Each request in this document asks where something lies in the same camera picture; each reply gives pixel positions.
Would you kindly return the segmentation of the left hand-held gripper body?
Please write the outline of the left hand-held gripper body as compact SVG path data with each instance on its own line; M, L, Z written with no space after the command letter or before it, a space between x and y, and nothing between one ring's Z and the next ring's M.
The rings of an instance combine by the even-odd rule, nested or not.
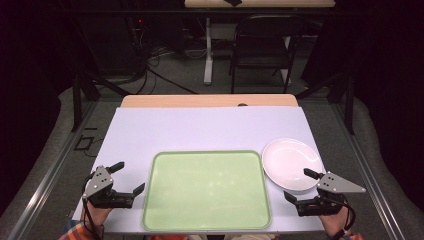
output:
M89 201L95 208L131 208L134 202L133 193L120 193L113 189L114 180L107 167L98 166L89 175L89 183L82 199Z

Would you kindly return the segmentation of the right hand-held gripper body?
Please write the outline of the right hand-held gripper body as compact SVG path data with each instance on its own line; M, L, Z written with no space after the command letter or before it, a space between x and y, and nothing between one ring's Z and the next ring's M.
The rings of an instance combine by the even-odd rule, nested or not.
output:
M335 215L346 203L345 193L365 193L366 189L334 173L323 173L317 180L318 194L313 199L297 200L295 207L300 217Z

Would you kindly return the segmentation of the white round plate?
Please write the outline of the white round plate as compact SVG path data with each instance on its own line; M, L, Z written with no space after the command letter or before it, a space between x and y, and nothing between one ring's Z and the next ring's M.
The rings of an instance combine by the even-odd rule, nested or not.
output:
M305 191L318 183L316 179L304 174L305 168L317 173L324 170L323 162L314 149L289 138L267 144L262 152L262 164L274 183L292 191Z

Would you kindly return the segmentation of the person's left hand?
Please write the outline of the person's left hand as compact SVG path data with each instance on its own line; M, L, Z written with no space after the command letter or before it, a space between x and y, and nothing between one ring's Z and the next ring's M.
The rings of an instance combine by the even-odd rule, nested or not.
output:
M88 202L82 210L81 220L88 222L91 227L101 227L111 212L112 208L95 208Z

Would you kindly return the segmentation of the person's right hand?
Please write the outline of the person's right hand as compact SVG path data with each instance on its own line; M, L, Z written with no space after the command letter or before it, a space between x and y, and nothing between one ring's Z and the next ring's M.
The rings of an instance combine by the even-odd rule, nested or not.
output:
M334 237L340 230L342 230L347 222L349 210L342 207L335 215L320 215L319 219L322 222L324 230L329 237Z

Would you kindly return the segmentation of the light green tray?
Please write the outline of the light green tray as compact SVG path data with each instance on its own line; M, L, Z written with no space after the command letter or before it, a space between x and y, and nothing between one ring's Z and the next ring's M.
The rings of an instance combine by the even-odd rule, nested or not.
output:
M143 225L154 232L265 229L271 212L254 151L161 152L153 160Z

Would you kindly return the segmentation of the pale lavender table sheet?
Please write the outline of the pale lavender table sheet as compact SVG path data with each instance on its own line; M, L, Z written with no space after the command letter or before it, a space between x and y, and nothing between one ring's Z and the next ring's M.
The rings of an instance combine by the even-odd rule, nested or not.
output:
M271 222L265 229L203 232L154 232L144 228L143 213L155 156L161 152L254 151L259 154L277 139L295 139L316 146L304 111L299 107L244 106L205 108L124 108L116 110L96 162L113 165L124 162L114 174L118 191L132 191L144 183L146 190L130 209L116 209L105 222L112 234L259 234L305 233L321 230L316 217L300 217L284 198L287 189L266 174ZM315 188L295 191L303 198L315 195Z

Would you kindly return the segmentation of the wooden table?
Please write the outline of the wooden table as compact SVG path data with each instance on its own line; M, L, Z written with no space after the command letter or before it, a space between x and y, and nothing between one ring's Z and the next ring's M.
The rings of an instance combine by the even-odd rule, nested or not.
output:
M203 94L203 95L128 95L126 108L231 107L231 106L292 106L298 101L291 94Z

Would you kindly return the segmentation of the black folding chair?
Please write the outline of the black folding chair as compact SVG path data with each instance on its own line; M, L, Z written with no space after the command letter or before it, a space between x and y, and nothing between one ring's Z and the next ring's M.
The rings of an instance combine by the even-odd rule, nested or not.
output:
M236 69L285 69L286 93L297 44L305 32L305 20L294 15L253 15L239 22L230 61L231 92L235 88Z

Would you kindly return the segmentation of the white desk leg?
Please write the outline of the white desk leg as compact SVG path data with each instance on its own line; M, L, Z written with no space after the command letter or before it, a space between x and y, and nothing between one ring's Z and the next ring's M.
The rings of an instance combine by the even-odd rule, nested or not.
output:
M204 71L204 84L212 84L212 71L213 71L213 55L212 55L212 39L211 39L211 24L210 19L206 19L205 24L205 36L206 36L206 59L205 59L205 71Z

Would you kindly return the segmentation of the beige desk top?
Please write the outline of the beige desk top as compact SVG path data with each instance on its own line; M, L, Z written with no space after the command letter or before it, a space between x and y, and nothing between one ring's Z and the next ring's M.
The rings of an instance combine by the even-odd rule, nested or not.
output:
M326 8L335 0L240 0L238 8ZM226 0L184 0L186 8L231 8Z

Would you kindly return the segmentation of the aluminium floor rail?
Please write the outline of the aluminium floor rail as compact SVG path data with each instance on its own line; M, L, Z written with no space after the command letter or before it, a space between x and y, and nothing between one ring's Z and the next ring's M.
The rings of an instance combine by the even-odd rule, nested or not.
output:
M368 195L372 199L373 205L376 208L379 218L382 221L390 240L406 240L397 220L395 219L392 209L388 205L388 202L375 178L375 175L372 173L359 142L345 126L344 114L341 107L337 104L331 104L331 108L354 152L358 171L365 183Z
M79 138L79 134L96 106L96 102L84 104L82 119L73 131L73 104L69 100L62 101L58 119L40 156L12 203L0 218L0 223L6 227L0 234L0 240L27 238L61 175L71 147Z

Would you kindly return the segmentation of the black metal frame stand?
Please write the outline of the black metal frame stand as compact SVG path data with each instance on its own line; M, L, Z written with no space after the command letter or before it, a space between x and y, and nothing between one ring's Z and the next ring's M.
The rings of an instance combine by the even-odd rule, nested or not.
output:
M333 87L328 95L330 103L339 103L344 97L344 124L350 134L353 130L353 105L354 105L354 80L345 73L339 73L334 77Z
M79 72L73 80L72 95L73 95L73 127L72 132L75 132L83 118L82 112L82 97L84 94L89 101L97 101L100 94L95 86L93 74L91 72Z

